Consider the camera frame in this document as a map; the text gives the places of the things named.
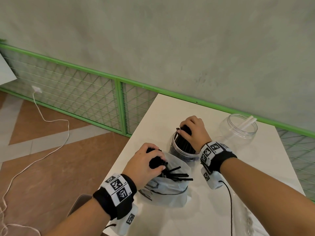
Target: empty plastic jar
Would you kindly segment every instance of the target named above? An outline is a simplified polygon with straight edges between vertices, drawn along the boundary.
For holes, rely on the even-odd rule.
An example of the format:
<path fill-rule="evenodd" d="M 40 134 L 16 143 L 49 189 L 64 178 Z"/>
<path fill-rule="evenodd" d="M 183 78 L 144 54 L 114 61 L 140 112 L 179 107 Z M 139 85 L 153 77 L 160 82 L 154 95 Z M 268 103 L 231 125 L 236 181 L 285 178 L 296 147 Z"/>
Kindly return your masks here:
<path fill-rule="evenodd" d="M 175 134 L 172 136 L 172 142 L 171 147 L 169 149 L 169 153 L 171 153 L 173 156 L 178 157 L 182 161 L 186 162 L 188 166 L 193 168 L 196 164 L 196 161 L 199 159 L 198 154 L 189 154 L 184 151 L 182 151 L 175 143 Z"/>
<path fill-rule="evenodd" d="M 247 117 L 243 115 L 231 114 L 221 122 L 219 126 L 220 136 L 214 140 L 226 144 L 234 152 L 250 144 L 255 137 L 258 126 L 254 122 L 246 129 L 239 129 L 238 126 L 246 119 Z"/>

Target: wristband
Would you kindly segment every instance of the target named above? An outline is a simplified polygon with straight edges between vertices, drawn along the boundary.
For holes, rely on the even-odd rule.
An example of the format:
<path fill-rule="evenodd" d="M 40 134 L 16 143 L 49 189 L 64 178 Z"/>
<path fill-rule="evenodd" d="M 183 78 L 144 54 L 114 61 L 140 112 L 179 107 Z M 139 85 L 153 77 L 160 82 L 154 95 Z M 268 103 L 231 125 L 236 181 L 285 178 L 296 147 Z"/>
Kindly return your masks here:
<path fill-rule="evenodd" d="M 125 217 L 132 209 L 133 196 L 137 192 L 135 183 L 124 174 L 113 174 L 93 194 L 111 220 Z"/>
<path fill-rule="evenodd" d="M 225 144 L 210 142 L 205 144 L 199 153 L 201 164 L 210 172 L 220 172 L 222 163 L 231 157 L 236 157 Z"/>

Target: white power cord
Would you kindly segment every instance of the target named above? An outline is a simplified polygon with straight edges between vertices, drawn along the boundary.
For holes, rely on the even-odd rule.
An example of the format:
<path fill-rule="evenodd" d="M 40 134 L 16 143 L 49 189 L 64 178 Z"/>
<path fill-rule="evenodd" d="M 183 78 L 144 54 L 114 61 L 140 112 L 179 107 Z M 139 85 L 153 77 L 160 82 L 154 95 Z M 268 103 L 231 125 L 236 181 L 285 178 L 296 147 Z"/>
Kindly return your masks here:
<path fill-rule="evenodd" d="M 35 103 L 35 105 L 36 105 L 36 107 L 37 107 L 37 109 L 38 109 L 40 115 L 42 116 L 42 113 L 41 113 L 41 111 L 39 110 L 39 107 L 38 107 L 37 104 L 36 104 L 35 97 L 34 97 L 34 93 L 35 93 L 35 92 L 33 92 L 33 100 L 34 100 L 34 103 Z M 57 120 L 53 120 L 53 121 L 47 121 L 47 120 L 44 119 L 43 116 L 42 116 L 42 119 L 43 119 L 45 122 L 67 121 L 67 122 L 68 122 L 68 137 L 67 137 L 67 139 L 65 140 L 65 142 L 64 142 L 60 147 L 58 147 L 56 150 L 52 151 L 51 153 L 49 153 L 49 154 L 46 155 L 45 157 L 43 157 L 43 158 L 41 158 L 41 159 L 38 159 L 38 160 L 34 161 L 33 163 L 29 164 L 29 165 L 28 165 L 24 170 L 22 170 L 19 174 L 21 174 L 22 172 L 24 172 L 24 171 L 25 171 L 26 169 L 28 169 L 31 165 L 33 165 L 35 162 L 38 162 L 38 161 L 40 161 L 40 160 L 46 158 L 46 157 L 49 156 L 50 154 L 52 154 L 52 153 L 58 151 L 60 148 L 62 148 L 62 147 L 66 144 L 66 142 L 67 142 L 68 139 L 69 139 L 69 120 L 57 119 Z M 14 177 L 12 178 L 12 180 L 11 180 L 11 182 L 10 182 L 10 184 L 9 184 L 9 187 L 8 187 L 7 191 L 5 192 L 5 194 L 4 194 L 3 197 L 2 197 L 2 201 L 3 201 L 3 204 L 4 204 L 4 210 L 2 210 L 2 208 L 0 207 L 0 214 L 2 214 L 2 221 L 1 221 L 1 223 L 2 223 L 2 225 L 3 225 L 3 228 L 2 228 L 2 230 L 1 230 L 1 236 L 6 236 L 6 235 L 8 234 L 8 231 L 9 231 L 9 230 L 8 230 L 8 226 L 18 226 L 18 227 L 23 227 L 23 228 L 30 228 L 30 229 L 32 229 L 32 230 L 35 230 L 35 231 L 38 233 L 38 235 L 41 236 L 39 230 L 37 230 L 37 229 L 35 229 L 35 228 L 33 228 L 33 227 L 24 226 L 24 225 L 19 225 L 19 224 L 5 224 L 5 223 L 4 223 L 4 212 L 5 212 L 5 210 L 8 208 L 8 206 L 7 206 L 6 202 L 5 202 L 4 197 L 6 196 L 6 194 L 8 193 L 8 191 L 10 190 L 10 187 L 11 187 L 11 185 L 12 185 L 12 182 L 13 182 L 14 178 L 16 178 L 19 174 L 17 174 L 16 176 L 14 176 Z"/>

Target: white plastic bag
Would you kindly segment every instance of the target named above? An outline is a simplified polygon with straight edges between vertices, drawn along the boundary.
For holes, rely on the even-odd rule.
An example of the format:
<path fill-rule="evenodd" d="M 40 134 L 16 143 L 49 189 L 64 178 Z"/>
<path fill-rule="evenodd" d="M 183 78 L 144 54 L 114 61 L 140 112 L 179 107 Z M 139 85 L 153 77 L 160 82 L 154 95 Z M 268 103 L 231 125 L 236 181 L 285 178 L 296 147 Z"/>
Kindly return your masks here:
<path fill-rule="evenodd" d="M 185 162 L 170 153 L 164 154 L 169 169 L 181 167 L 172 173 L 186 173 L 189 175 L 187 178 L 191 178 L 191 168 Z M 188 183 L 189 181 L 175 182 L 169 178 L 155 177 L 139 192 L 143 195 L 141 198 L 149 204 L 179 208 L 190 200 L 187 195 Z"/>

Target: green metal railing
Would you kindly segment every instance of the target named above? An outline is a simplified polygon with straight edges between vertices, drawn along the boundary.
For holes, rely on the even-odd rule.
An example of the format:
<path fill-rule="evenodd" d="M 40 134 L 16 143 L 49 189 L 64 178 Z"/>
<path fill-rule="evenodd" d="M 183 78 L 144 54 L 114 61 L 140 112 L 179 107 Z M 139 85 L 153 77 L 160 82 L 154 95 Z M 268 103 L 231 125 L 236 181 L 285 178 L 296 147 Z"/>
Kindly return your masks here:
<path fill-rule="evenodd" d="M 17 77 L 0 90 L 33 101 L 35 85 L 43 91 L 36 95 L 38 104 L 124 136 L 132 135 L 158 93 L 231 114 L 250 115 L 5 44 L 0 44 L 0 52 Z M 255 117 L 277 127 L 305 194 L 315 200 L 315 132 Z"/>

